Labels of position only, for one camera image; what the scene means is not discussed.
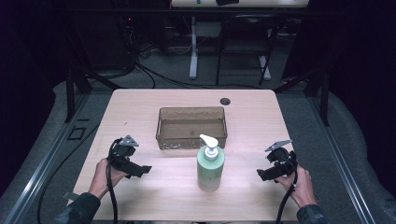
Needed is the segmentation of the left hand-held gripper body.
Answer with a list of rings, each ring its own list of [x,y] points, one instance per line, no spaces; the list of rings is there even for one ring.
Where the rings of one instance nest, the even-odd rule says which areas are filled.
[[[131,135],[113,141],[107,156],[108,163],[119,171],[123,171],[128,177],[141,173],[142,166],[130,161],[138,146]]]

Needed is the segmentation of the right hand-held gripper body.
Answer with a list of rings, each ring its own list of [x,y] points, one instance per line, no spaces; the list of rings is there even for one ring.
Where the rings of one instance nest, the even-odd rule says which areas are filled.
[[[277,141],[266,149],[266,152],[268,152],[266,159],[274,164],[271,167],[275,172],[274,177],[291,175],[298,164],[294,151],[287,151],[284,148],[285,145],[290,143],[291,140]]]

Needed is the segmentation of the green pump bottle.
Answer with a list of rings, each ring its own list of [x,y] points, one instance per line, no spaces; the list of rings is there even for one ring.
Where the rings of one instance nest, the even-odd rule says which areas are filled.
[[[197,154],[198,186],[203,191],[215,191],[220,185],[225,154],[216,138],[205,134],[200,138],[205,143]]]

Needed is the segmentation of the brown transparent plastic box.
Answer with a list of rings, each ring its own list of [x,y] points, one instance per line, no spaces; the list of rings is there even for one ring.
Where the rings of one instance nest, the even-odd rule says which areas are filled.
[[[205,134],[216,138],[225,148],[228,137],[224,108],[161,107],[156,131],[160,149],[199,149]]]

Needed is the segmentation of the person's left hand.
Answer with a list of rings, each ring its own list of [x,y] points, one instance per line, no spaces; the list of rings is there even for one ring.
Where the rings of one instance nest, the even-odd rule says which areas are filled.
[[[115,187],[126,176],[123,171],[119,171],[108,164],[107,159],[101,159],[96,164],[95,173],[88,192],[101,200],[109,191],[107,180],[111,186]]]

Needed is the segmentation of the person's right hand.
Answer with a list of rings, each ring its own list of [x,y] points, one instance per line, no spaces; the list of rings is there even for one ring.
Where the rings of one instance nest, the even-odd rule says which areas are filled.
[[[316,204],[316,198],[313,191],[313,184],[311,180],[311,175],[305,168],[300,165],[297,166],[297,174],[292,174],[289,176],[280,176],[276,179],[285,190],[288,190],[297,176],[297,182],[295,184],[295,189],[291,193],[291,198],[296,202],[299,208],[306,205]]]

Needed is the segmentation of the black metal stand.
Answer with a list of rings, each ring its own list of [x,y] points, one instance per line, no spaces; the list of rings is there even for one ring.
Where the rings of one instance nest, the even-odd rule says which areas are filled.
[[[65,75],[67,102],[67,114],[64,121],[65,123],[68,123],[76,114],[75,88],[78,88],[82,94],[90,94],[92,92],[92,85],[90,84],[88,78],[93,78],[112,90],[120,89],[120,85],[100,76],[88,65],[78,65],[77,63],[71,63],[68,66]]]
[[[329,104],[329,82],[330,76],[324,68],[315,68],[307,73],[293,77],[290,81],[275,89],[275,93],[284,92],[298,83],[307,80],[308,83],[304,88],[304,95],[306,97],[315,97],[320,92],[319,101],[319,117],[323,123],[328,126],[328,104]]]

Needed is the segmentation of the black chair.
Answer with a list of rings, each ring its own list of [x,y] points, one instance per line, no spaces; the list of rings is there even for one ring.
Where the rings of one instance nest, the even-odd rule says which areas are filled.
[[[238,14],[221,24],[216,70],[216,84],[219,85],[221,70],[248,70],[243,63],[223,63],[226,55],[239,56],[242,59],[257,58],[261,77],[259,84],[267,80],[265,75],[272,56],[276,38],[285,20],[275,14]]]

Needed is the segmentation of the white desk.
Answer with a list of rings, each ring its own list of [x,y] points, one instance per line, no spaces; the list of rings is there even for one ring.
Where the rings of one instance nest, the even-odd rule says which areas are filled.
[[[239,0],[238,4],[231,4],[227,6],[218,6],[216,0],[171,0],[172,8],[305,8],[308,5],[309,0]],[[197,77],[197,65],[198,65],[198,51],[197,51],[197,35],[196,35],[196,20],[195,16],[192,16],[191,21],[191,68],[190,68],[190,79],[196,79]]]

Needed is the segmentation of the metal floor rail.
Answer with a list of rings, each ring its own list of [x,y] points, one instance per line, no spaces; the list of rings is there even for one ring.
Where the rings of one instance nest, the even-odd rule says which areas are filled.
[[[57,101],[27,159],[0,198],[0,224],[51,224],[68,204],[96,134],[101,111],[93,112],[92,95],[78,97],[75,116],[64,122]]]
[[[342,155],[340,147],[338,146],[338,143],[332,134],[331,128],[325,125],[324,121],[320,116],[317,100],[312,97],[307,97],[306,100],[309,103],[316,120],[318,121],[320,129],[324,133],[328,145],[330,146],[330,154],[332,156],[332,160],[335,164],[338,174],[342,179],[347,195],[354,206],[354,209],[361,221],[361,224],[376,224],[373,214],[370,211],[367,202],[363,198],[361,189],[358,186],[354,176],[352,175],[347,161]]]

